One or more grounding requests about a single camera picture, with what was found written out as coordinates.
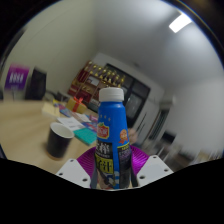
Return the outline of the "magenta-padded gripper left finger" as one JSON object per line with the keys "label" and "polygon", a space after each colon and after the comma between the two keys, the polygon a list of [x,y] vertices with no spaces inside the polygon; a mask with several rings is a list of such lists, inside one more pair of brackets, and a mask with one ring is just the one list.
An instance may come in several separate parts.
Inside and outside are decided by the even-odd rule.
{"label": "magenta-padded gripper left finger", "polygon": [[56,175],[83,188],[96,189],[98,178],[94,153],[95,148],[90,148],[77,159],[69,159]]}

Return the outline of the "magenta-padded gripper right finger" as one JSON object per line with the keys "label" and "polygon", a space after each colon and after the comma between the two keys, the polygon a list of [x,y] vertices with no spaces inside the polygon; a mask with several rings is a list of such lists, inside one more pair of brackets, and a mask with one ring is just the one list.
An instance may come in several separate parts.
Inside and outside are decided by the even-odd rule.
{"label": "magenta-padded gripper right finger", "polygon": [[149,156],[139,148],[132,146],[131,184],[133,188],[146,186],[173,171],[157,156]]}

